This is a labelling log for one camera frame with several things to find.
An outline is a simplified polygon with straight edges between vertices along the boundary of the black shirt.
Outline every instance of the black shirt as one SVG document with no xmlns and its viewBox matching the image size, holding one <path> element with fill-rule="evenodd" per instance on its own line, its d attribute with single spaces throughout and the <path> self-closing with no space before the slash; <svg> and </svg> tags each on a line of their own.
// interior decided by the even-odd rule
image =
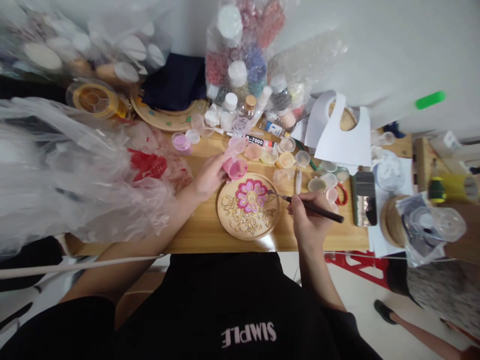
<svg viewBox="0 0 480 360">
<path fill-rule="evenodd" d="M 161 286 L 114 332 L 102 297 L 23 325 L 0 359 L 380 359 L 351 313 L 322 308 L 276 253 L 172 255 Z"/>
</svg>

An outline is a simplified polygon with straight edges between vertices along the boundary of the person's right hand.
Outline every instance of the person's right hand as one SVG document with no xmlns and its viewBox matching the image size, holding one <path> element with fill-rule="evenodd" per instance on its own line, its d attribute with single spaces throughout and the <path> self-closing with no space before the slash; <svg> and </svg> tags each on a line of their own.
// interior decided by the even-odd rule
<svg viewBox="0 0 480 360">
<path fill-rule="evenodd" d="M 332 220 L 306 210 L 304 201 L 311 201 L 320 208 L 332 211 L 325 194 L 320 192 L 306 192 L 294 195 L 288 205 L 288 214 L 293 215 L 293 231 L 299 249 L 304 251 L 323 252 L 324 240 L 332 225 Z"/>
</svg>

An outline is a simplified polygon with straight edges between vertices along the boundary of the person's left hand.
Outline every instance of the person's left hand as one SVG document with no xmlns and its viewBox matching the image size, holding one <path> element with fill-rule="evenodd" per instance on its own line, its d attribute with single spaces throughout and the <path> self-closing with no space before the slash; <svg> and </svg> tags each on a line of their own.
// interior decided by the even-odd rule
<svg viewBox="0 0 480 360">
<path fill-rule="evenodd" d="M 223 169 L 223 165 L 227 160 L 228 158 L 222 152 L 209 157 L 201 167 L 200 172 L 191 183 L 200 201 L 207 201 L 219 186 L 229 179 L 229 176 Z"/>
</svg>

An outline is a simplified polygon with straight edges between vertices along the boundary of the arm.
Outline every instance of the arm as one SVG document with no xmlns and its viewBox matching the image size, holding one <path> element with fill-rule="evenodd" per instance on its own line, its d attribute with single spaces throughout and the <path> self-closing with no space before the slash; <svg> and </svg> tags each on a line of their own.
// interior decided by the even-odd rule
<svg viewBox="0 0 480 360">
<path fill-rule="evenodd" d="M 331 210 L 324 194 L 317 192 L 295 195 L 288 206 L 293 215 L 293 230 L 298 242 L 301 284 L 328 308 L 346 312 L 335 285 L 330 277 L 324 256 L 324 240 L 332 224 L 330 219 L 305 210 L 302 200 Z"/>
<path fill-rule="evenodd" d="M 142 241 L 114 243 L 96 261 L 160 255 L 198 205 L 210 198 L 225 180 L 226 173 L 222 169 L 224 162 L 223 154 L 209 158 L 196 179 L 175 196 L 170 223 L 159 236 L 151 236 Z M 116 305 L 153 262 L 154 260 L 135 261 L 89 269 L 60 302 L 102 296 Z"/>
</svg>

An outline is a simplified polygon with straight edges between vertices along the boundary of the paintbrush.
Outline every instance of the paintbrush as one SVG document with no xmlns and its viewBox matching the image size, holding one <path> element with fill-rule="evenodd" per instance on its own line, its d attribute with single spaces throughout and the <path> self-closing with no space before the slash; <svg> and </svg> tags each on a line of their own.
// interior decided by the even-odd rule
<svg viewBox="0 0 480 360">
<path fill-rule="evenodd" d="M 292 197 L 291 196 L 280 195 L 280 194 L 277 194 L 273 190 L 268 190 L 268 194 L 269 195 L 277 195 L 279 198 L 282 198 L 283 200 L 288 201 L 289 203 L 292 202 Z M 340 223 L 340 224 L 343 223 L 344 220 L 345 220 L 345 218 L 342 215 L 339 215 L 339 214 L 336 214 L 334 212 L 325 210 L 324 208 L 321 208 L 321 207 L 315 205 L 311 201 L 302 200 L 301 202 L 303 203 L 303 206 L 305 206 L 305 209 L 310 210 L 312 213 L 318 214 L 320 216 L 323 216 L 327 219 L 333 220 L 334 222 L 337 222 L 337 223 Z"/>
</svg>

